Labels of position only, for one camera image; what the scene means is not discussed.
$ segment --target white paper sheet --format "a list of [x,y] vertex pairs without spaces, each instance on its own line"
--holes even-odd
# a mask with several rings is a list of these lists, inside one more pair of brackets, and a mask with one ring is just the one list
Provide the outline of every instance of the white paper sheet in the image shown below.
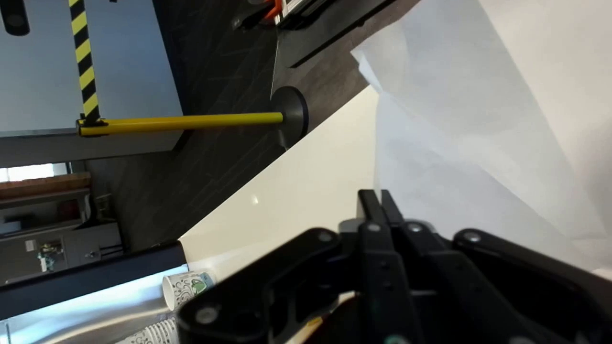
[[[612,67],[580,71],[578,67],[587,65],[591,58],[576,65],[580,52],[562,52],[568,48],[564,38],[582,38],[570,35],[582,29],[580,21],[570,21],[570,8],[583,4],[564,0],[560,10],[549,12],[557,2],[530,2],[532,8],[541,8],[532,17],[528,15],[526,25],[522,23],[524,10],[530,10],[526,0],[511,4],[484,0],[484,4],[478,0],[423,0],[402,21],[371,37],[354,52],[365,79],[386,101],[396,103],[388,105],[396,111],[379,113],[379,186],[390,187],[392,184],[392,189],[402,193],[404,212],[436,214],[430,222],[444,224],[444,228],[488,226],[484,230],[522,237],[518,243],[524,245],[534,235],[528,247],[545,241],[551,247],[564,247],[562,254],[557,252],[560,256],[572,256],[578,245],[591,260],[612,260],[606,231],[606,226],[612,224],[612,212],[606,212],[612,205],[606,182],[606,172],[612,172],[612,157],[603,157],[606,147],[612,147],[612,126],[608,124],[612,107],[603,105],[604,96],[612,90]],[[557,54],[541,61],[547,54],[543,42],[557,35],[543,29],[547,25],[566,29],[560,31],[564,37],[549,44]],[[601,29],[595,35],[601,44],[610,33],[604,27],[612,27],[604,25],[604,15],[597,15],[597,23],[589,25],[593,33]],[[530,40],[530,31],[538,29],[543,29],[536,35],[539,40],[522,44]],[[593,48],[599,50],[599,56],[612,58],[608,46],[580,46],[585,52]],[[564,67],[572,73],[553,79]],[[608,80],[591,82],[601,69],[610,71]],[[551,86],[555,82],[566,82],[560,86],[562,92],[555,92]],[[595,105],[585,109],[599,111],[599,115],[578,117],[580,103],[595,96],[599,96],[597,109]],[[559,105],[549,105],[557,98],[572,98],[572,101],[560,101],[572,107],[559,113]],[[606,128],[589,136],[593,126]],[[597,144],[608,145],[591,153]],[[406,178],[415,178],[415,170],[421,178],[417,186]]]

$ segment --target window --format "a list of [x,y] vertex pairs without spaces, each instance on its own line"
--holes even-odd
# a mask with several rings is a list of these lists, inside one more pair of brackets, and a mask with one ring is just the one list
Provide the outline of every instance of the window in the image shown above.
[[0,168],[0,184],[52,178],[52,176],[61,176],[61,174],[67,174],[67,165],[63,165],[63,163]]

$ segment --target yellow horizontal bar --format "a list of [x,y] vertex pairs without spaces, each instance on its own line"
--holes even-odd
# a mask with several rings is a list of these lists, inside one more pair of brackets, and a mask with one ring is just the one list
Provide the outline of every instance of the yellow horizontal bar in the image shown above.
[[283,113],[228,113],[228,115],[188,115],[188,117],[159,117],[159,119],[105,119],[103,126],[82,126],[79,134],[115,136],[142,132],[172,132],[172,130],[203,130],[218,126],[264,126],[281,124]]

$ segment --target white plastic sheet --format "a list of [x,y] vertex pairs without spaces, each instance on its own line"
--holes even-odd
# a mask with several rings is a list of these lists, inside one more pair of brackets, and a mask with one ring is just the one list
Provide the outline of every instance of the white plastic sheet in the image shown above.
[[[572,8],[582,8],[582,21]],[[570,0],[421,0],[365,40],[354,56],[383,94],[377,184],[398,195],[406,214],[448,233],[482,228],[583,268],[612,260],[608,10]],[[585,27],[591,44],[578,35]],[[572,40],[582,52],[564,54]],[[576,113],[582,103],[589,115]]]

